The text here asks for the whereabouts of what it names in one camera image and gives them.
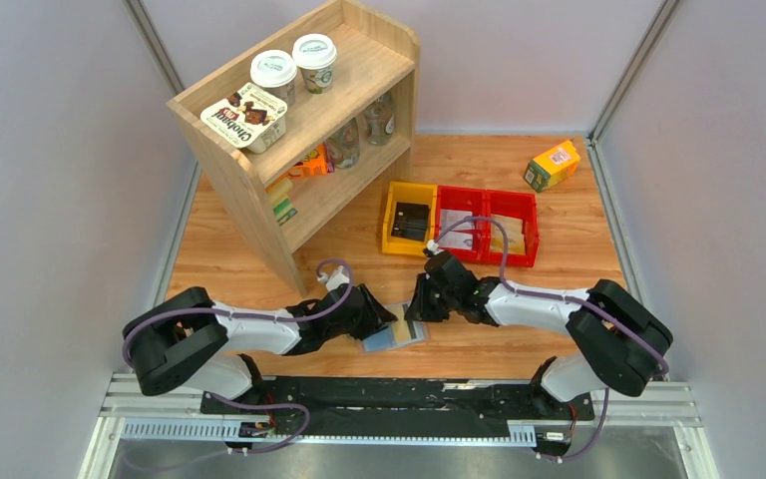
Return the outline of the pink leather card holder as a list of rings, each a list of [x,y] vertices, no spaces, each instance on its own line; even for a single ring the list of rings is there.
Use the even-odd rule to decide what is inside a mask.
[[[401,302],[401,303],[386,305],[386,308],[388,308],[398,317],[398,319],[394,323],[396,323],[397,321],[406,320],[405,312],[406,312],[408,304],[409,304],[408,302]],[[401,348],[401,347],[394,346],[394,341],[393,341],[392,331],[391,331],[391,326],[394,323],[386,327],[384,330],[363,340],[362,345],[364,350],[366,352],[378,352],[378,351],[386,351],[386,350]]]

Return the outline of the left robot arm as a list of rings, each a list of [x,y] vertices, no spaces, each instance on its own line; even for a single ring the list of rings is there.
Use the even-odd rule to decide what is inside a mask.
[[[187,387],[232,399],[254,383],[250,351],[308,354],[342,335],[365,340],[396,319],[363,284],[272,311],[216,302],[194,286],[129,322],[123,357],[146,396]]]

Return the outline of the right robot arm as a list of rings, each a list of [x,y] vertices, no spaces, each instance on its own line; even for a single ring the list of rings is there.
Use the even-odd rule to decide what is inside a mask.
[[[502,276],[476,277],[448,251],[428,258],[405,316],[441,322],[456,312],[471,323],[525,326],[570,337],[577,352],[546,360],[531,380],[536,398],[568,403],[602,389],[638,397],[668,371],[668,327],[620,284],[601,279],[590,288],[550,289]]]

